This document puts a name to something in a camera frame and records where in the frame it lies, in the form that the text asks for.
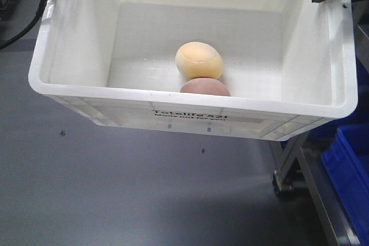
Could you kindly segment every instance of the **bin floor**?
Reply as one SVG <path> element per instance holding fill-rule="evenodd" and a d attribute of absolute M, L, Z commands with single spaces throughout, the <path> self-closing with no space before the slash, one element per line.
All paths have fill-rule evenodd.
<path fill-rule="evenodd" d="M 123 4 L 108 86 L 180 91 L 186 80 L 175 54 L 189 41 L 217 49 L 231 95 L 281 100 L 280 15 L 248 10 Z"/>

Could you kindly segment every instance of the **metal leg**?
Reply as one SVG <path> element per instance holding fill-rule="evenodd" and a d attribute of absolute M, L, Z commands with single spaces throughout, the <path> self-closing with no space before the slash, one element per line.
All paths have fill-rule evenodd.
<path fill-rule="evenodd" d="M 283 150 L 279 142 L 271 142 L 271 147 L 277 161 L 277 169 L 273 172 L 274 192 L 277 196 L 288 196 L 294 191 L 292 180 L 288 177 L 292 174 L 298 152 L 301 151 L 309 132 L 290 139 Z"/>

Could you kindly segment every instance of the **white plastic bin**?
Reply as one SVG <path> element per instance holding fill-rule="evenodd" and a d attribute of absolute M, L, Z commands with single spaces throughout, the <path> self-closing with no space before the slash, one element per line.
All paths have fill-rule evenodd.
<path fill-rule="evenodd" d="M 189 41 L 232 97 L 179 93 Z M 355 109 L 351 2 L 49 0 L 29 83 L 99 125 L 286 140 Z"/>

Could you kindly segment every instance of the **blue plastic crate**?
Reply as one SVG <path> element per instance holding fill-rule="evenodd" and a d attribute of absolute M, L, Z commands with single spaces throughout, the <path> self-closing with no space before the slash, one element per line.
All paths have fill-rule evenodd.
<path fill-rule="evenodd" d="M 362 246 L 369 246 L 369 124 L 339 127 L 322 161 Z"/>

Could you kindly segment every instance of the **brown ball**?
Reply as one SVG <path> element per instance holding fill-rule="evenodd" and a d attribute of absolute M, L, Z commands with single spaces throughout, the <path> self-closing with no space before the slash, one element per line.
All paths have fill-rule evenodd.
<path fill-rule="evenodd" d="M 180 89 L 180 92 L 231 96 L 229 90 L 222 82 L 212 78 L 196 78 L 189 80 L 182 89 Z"/>

